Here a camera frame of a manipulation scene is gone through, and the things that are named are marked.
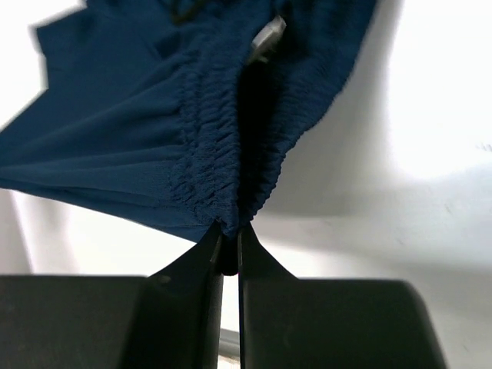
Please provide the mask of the navy blue shorts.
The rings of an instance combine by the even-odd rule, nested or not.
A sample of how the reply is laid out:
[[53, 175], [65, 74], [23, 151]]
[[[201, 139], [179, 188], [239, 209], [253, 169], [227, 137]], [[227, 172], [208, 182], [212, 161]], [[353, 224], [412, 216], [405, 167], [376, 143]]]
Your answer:
[[341, 93], [375, 1], [88, 1], [34, 29], [46, 89], [4, 189], [231, 244]]

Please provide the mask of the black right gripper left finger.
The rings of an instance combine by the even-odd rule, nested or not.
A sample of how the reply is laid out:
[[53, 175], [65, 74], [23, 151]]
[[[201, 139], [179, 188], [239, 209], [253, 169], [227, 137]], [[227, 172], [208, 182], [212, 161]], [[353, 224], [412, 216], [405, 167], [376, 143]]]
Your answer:
[[6, 275], [3, 368], [214, 368], [223, 277], [217, 225], [149, 277]]

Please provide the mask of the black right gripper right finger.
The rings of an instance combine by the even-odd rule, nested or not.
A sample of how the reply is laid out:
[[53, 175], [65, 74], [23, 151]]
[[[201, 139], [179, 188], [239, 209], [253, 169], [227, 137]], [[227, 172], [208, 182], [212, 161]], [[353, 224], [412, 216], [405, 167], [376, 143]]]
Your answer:
[[402, 280], [307, 279], [252, 227], [238, 235], [244, 368], [444, 368], [424, 301]]

